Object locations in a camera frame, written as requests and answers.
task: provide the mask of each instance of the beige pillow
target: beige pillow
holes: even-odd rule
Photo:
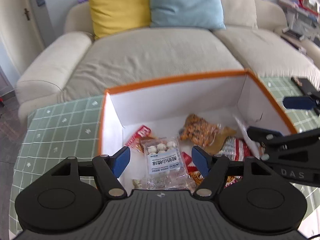
[[[226,25],[257,28],[257,11],[254,0],[221,0]]]

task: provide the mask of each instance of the yellow pillow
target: yellow pillow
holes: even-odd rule
[[[149,0],[89,0],[96,39],[150,25]]]

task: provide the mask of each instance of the pillow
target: pillow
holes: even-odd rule
[[[151,27],[225,28],[220,0],[150,0]]]
[[[257,11],[254,0],[221,0],[221,3],[226,25],[257,27]]]
[[[149,0],[89,0],[96,39],[150,25]]]

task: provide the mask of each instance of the circular black disc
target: circular black disc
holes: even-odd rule
[[[50,234],[71,231],[94,219],[102,208],[99,191],[84,182],[48,181],[50,186],[32,184],[16,198],[21,225]]]
[[[219,195],[222,213],[244,230],[281,233],[297,228],[307,210],[303,194],[272,176],[255,176],[225,188]]]

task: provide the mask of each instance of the cable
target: cable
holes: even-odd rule
[[[319,236],[320,236],[320,234],[317,234],[315,236],[312,236],[312,237],[308,238],[308,240],[314,239],[314,238],[319,237]]]

